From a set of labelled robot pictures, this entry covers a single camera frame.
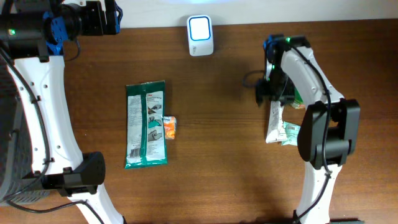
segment wooden surface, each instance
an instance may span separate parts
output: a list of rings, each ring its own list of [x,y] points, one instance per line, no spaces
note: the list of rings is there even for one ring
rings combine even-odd
[[[329,81],[361,105],[356,152],[336,181],[332,218],[398,220],[398,20],[214,27],[215,52],[189,56],[184,27],[124,29],[82,37],[67,62],[65,91],[83,152],[106,160],[106,189],[128,223],[238,223],[292,216],[304,166],[293,146],[266,144],[269,104],[241,86],[264,68],[269,34],[305,34]],[[67,47],[68,56],[74,46]],[[128,84],[166,80],[165,112],[178,119],[169,164],[124,170]],[[304,110],[286,107],[301,124]],[[58,193],[31,205],[66,203]],[[86,223],[76,207],[45,215],[0,208],[1,223]]]

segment green light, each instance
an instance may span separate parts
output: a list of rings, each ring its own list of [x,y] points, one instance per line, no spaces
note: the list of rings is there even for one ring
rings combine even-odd
[[[9,29],[8,30],[9,35],[15,35],[15,30],[14,29]]]

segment plastic packet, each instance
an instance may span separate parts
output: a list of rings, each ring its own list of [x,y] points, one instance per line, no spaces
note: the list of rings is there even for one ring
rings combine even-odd
[[[300,126],[284,121],[284,128],[286,131],[287,139],[282,141],[282,145],[297,146],[297,136],[299,135]]]
[[[163,124],[166,139],[175,139],[175,131],[177,129],[177,120],[175,119],[175,117],[164,117]]]
[[[283,111],[284,107],[280,105],[279,101],[271,102],[266,143],[279,142],[287,139],[284,123],[282,121]]]
[[[128,85],[125,169],[167,164],[164,135],[165,82]]]

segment orange package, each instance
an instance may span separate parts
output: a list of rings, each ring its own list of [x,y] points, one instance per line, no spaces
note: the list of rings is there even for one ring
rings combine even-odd
[[[177,120],[173,116],[165,116],[163,118],[164,133],[166,139],[175,138],[175,130],[177,128]]]

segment green and white packet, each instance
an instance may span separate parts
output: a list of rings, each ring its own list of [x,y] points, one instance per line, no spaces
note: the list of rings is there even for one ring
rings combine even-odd
[[[297,146],[297,136],[299,135],[300,126],[284,121],[284,128],[287,139],[282,141],[282,145],[293,145]]]
[[[163,126],[165,82],[128,85],[125,169],[167,164]]]

